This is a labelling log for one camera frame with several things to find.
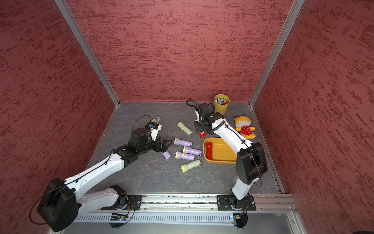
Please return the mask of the purple flashlight top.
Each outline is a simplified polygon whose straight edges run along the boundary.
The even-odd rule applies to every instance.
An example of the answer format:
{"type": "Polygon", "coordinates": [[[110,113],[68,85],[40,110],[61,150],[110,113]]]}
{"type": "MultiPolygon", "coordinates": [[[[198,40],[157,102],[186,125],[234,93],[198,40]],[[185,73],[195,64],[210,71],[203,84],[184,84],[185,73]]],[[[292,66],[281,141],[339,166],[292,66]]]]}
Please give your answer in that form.
{"type": "Polygon", "coordinates": [[[174,139],[174,144],[175,145],[189,147],[189,148],[192,147],[192,142],[191,141],[182,140],[182,139],[179,139],[179,138],[175,138],[174,139]]]}

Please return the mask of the yellow plastic storage tray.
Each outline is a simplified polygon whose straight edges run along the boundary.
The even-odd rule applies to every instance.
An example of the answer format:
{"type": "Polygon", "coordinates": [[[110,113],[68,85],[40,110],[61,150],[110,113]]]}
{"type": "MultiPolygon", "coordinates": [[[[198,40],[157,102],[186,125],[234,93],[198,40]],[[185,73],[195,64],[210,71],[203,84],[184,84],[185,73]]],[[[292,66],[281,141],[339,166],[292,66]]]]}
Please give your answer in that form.
{"type": "Polygon", "coordinates": [[[236,163],[237,155],[230,148],[230,146],[219,137],[209,137],[204,140],[204,158],[206,162],[211,164],[228,164],[234,165],[236,163]],[[206,143],[212,142],[212,160],[206,158],[206,143]]]}

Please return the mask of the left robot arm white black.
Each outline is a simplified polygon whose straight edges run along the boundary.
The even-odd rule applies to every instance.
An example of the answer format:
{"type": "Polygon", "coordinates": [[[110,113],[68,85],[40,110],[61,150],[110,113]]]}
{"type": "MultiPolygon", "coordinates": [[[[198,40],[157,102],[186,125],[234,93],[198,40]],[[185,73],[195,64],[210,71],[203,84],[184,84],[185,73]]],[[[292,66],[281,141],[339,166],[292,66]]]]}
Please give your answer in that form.
{"type": "Polygon", "coordinates": [[[127,192],[118,185],[95,193],[89,193],[89,190],[129,166],[140,155],[149,151],[166,153],[172,143],[172,140],[160,137],[152,139],[145,128],[133,130],[129,142],[112,150],[101,162],[67,179],[52,180],[41,197],[38,214],[54,232],[59,232],[77,217],[101,208],[129,211],[131,202],[127,192]]]}

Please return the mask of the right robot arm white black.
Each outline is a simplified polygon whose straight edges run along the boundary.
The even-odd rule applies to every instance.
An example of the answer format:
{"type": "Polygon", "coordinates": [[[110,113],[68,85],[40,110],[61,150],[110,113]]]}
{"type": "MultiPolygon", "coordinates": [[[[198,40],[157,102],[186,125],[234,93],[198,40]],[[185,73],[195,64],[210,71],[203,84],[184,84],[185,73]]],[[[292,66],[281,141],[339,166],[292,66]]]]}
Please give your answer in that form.
{"type": "Polygon", "coordinates": [[[229,196],[229,205],[241,210],[249,202],[250,190],[268,171],[264,148],[245,139],[219,113],[200,114],[195,110],[197,124],[207,133],[217,134],[236,154],[237,180],[229,196]]]}

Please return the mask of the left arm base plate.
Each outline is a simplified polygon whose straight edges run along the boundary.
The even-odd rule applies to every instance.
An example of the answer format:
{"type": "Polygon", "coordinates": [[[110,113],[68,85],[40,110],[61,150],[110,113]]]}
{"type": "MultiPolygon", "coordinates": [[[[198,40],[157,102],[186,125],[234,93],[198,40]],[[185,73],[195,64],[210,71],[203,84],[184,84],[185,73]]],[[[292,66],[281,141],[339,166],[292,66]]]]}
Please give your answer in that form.
{"type": "Polygon", "coordinates": [[[142,202],[142,195],[127,195],[127,198],[119,198],[119,201],[115,203],[115,205],[110,207],[103,207],[101,210],[103,211],[128,211],[128,210],[140,210],[141,202],[142,202]]]}

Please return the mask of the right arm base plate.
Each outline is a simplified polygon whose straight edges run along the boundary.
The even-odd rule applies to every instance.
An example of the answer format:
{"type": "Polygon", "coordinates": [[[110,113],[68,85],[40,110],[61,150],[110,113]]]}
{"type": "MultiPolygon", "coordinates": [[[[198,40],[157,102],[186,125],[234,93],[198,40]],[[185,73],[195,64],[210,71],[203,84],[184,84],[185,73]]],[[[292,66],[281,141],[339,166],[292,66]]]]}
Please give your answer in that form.
{"type": "Polygon", "coordinates": [[[256,204],[252,195],[238,200],[234,195],[218,195],[217,207],[219,211],[256,211],[256,204]]]}

